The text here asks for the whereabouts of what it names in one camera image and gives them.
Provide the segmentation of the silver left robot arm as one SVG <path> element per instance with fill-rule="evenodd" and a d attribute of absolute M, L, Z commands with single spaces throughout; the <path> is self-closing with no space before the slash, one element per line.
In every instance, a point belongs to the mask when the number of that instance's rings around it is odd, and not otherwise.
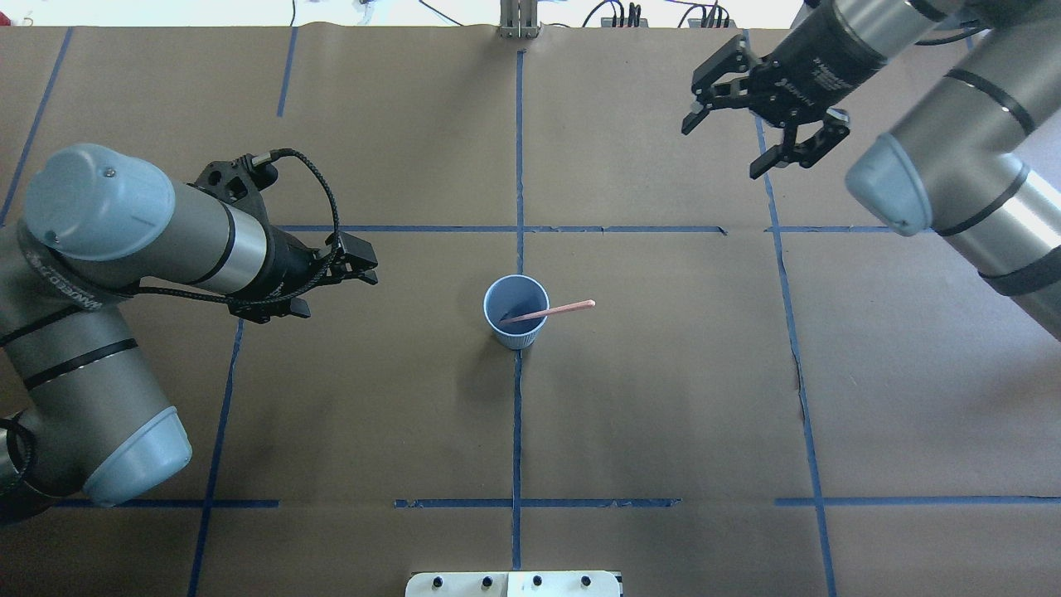
<path fill-rule="evenodd" d="M 27 186 L 2 230 L 2 349 L 30 404 L 2 419 L 2 524 L 82 493 L 100 507 L 137 498 L 182 471 L 188 434 L 120 304 L 136 296 L 223 303 L 241 320 L 308 318 L 305 294 L 349 279 L 376 284 L 370 242 L 341 229 L 310 248 L 269 223 L 262 193 L 274 148 L 216 160 L 194 182 L 147 160 L 79 143 Z"/>

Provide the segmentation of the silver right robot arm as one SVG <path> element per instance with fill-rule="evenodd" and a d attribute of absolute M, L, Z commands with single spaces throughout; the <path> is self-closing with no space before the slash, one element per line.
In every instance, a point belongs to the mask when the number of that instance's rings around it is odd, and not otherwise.
<path fill-rule="evenodd" d="M 880 134 L 845 186 L 895 233 L 935 231 L 1057 337 L 1059 192 L 1015 154 L 1059 110 L 1057 1 L 816 1 L 765 56 L 735 35 L 706 58 L 681 131 L 747 109 L 782 133 L 750 177 L 814 166 L 851 129 L 839 102 L 963 14 L 986 27 L 981 41 Z"/>

